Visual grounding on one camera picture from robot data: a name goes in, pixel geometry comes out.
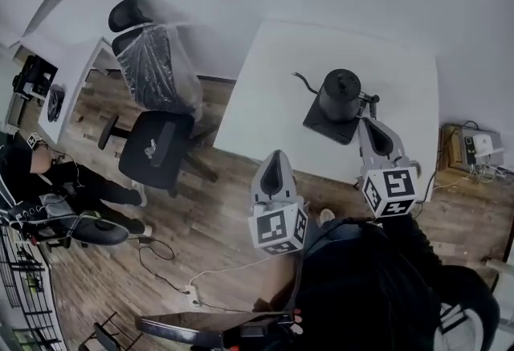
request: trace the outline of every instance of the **metal rack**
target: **metal rack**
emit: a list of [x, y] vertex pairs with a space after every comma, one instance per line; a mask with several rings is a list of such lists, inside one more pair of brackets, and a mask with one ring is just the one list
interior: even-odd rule
[[49, 269], [39, 248], [12, 241], [4, 226], [0, 243], [0, 273], [10, 304], [22, 309], [27, 322], [26, 328], [13, 330], [20, 345], [24, 349], [65, 351]]

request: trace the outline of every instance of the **black square base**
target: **black square base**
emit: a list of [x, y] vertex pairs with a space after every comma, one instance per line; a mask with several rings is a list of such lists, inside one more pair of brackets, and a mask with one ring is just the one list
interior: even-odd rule
[[333, 123], [323, 115], [320, 109], [319, 96], [312, 103], [311, 109], [308, 110], [304, 120], [304, 127], [316, 131], [331, 140], [337, 141], [342, 145], [347, 145], [353, 138], [353, 134], [357, 131], [359, 119], [354, 118], [345, 123]]

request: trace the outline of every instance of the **black pants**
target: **black pants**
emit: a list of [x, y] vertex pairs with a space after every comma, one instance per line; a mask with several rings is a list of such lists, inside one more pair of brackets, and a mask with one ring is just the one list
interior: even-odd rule
[[45, 175], [54, 184], [60, 186], [66, 183], [73, 184], [77, 193], [73, 206], [77, 212], [84, 210], [98, 211], [103, 218], [126, 227], [131, 234], [143, 234], [145, 231], [143, 222], [126, 217], [101, 201], [139, 206], [141, 196], [137, 190], [126, 189], [120, 184], [102, 177], [88, 167], [80, 164], [75, 165], [73, 162], [54, 165], [49, 173]]

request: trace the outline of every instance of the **clear plastic wrap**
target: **clear plastic wrap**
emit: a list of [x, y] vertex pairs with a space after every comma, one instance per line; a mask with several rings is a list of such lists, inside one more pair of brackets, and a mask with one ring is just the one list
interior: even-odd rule
[[202, 85], [174, 25], [146, 27], [116, 58], [139, 105], [200, 118]]

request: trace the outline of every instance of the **white table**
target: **white table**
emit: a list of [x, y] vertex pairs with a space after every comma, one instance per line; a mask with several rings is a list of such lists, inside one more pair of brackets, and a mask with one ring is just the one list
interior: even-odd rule
[[353, 71], [362, 91], [381, 97], [377, 117], [421, 164], [418, 197], [435, 170], [439, 97], [435, 60], [395, 43], [323, 27], [263, 22], [239, 74], [214, 147], [262, 161], [282, 149], [292, 168], [341, 182], [360, 176], [357, 134], [341, 145], [302, 123], [315, 95], [294, 71], [319, 89], [337, 68]]
[[52, 122], [48, 120], [47, 96], [38, 121], [39, 126], [56, 144], [70, 120], [80, 90], [91, 68], [95, 67], [103, 71], [103, 64], [113, 56], [111, 47], [102, 38], [78, 43], [64, 52], [53, 80], [53, 84], [60, 85], [65, 91], [59, 118]]

